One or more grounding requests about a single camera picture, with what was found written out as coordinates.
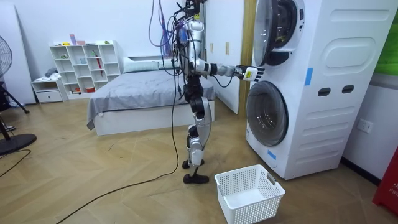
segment stacked washer dryer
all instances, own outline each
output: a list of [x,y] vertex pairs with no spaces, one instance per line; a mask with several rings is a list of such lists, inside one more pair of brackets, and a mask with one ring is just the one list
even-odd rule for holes
[[396,0],[257,0],[246,139],[278,175],[338,167]]

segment pillow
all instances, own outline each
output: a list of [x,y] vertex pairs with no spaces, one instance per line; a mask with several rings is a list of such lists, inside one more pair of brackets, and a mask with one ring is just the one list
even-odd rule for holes
[[123,58],[123,65],[124,65],[123,73],[159,70],[158,62],[151,62],[151,61],[137,62],[126,57]]
[[164,60],[164,67],[163,67],[163,61],[162,60],[156,60],[159,63],[159,69],[172,69],[173,68],[173,63],[171,59],[165,59]]

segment white bed frame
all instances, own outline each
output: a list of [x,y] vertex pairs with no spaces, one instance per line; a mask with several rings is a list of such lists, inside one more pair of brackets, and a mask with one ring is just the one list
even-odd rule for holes
[[[211,117],[215,120],[215,103],[209,102]],[[94,118],[95,130],[98,136],[132,131],[143,131],[158,128],[168,128],[171,123],[171,106],[143,108],[100,113]],[[189,104],[174,106],[174,126],[193,124],[192,110]]]

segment wooden floor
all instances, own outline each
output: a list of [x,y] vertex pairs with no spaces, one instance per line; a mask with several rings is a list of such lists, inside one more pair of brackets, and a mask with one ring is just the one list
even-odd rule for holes
[[[170,172],[176,165],[170,128],[98,137],[86,128],[87,100],[28,106],[2,113],[15,134],[34,133],[32,154],[0,179],[1,224],[55,224],[89,200],[123,185]],[[216,102],[216,121],[199,173],[205,185],[185,185],[187,171],[125,189],[87,206],[64,223],[226,223],[214,175],[265,165],[244,138],[246,121]],[[180,161],[186,127],[175,128]],[[0,160],[0,173],[24,152]],[[290,181],[277,216],[264,223],[398,223],[372,204],[376,187],[343,165]]]

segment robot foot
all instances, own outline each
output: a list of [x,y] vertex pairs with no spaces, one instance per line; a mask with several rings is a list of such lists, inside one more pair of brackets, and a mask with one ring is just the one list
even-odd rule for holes
[[[204,163],[205,163],[205,161],[201,160],[200,165],[202,166]],[[182,162],[182,168],[183,169],[189,169],[190,168],[190,166],[188,165],[188,161],[187,160]]]
[[209,177],[204,175],[195,174],[192,177],[189,174],[184,176],[184,184],[205,184],[209,182]]

